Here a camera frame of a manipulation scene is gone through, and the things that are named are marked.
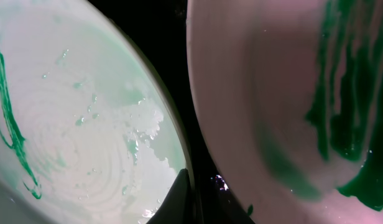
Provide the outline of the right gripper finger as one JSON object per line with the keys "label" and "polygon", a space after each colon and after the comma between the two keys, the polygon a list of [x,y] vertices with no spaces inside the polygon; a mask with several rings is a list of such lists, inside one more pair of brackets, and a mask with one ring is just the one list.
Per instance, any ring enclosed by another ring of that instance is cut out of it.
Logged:
{"label": "right gripper finger", "polygon": [[182,169],[155,215],[147,224],[192,222],[192,190],[187,169]]}

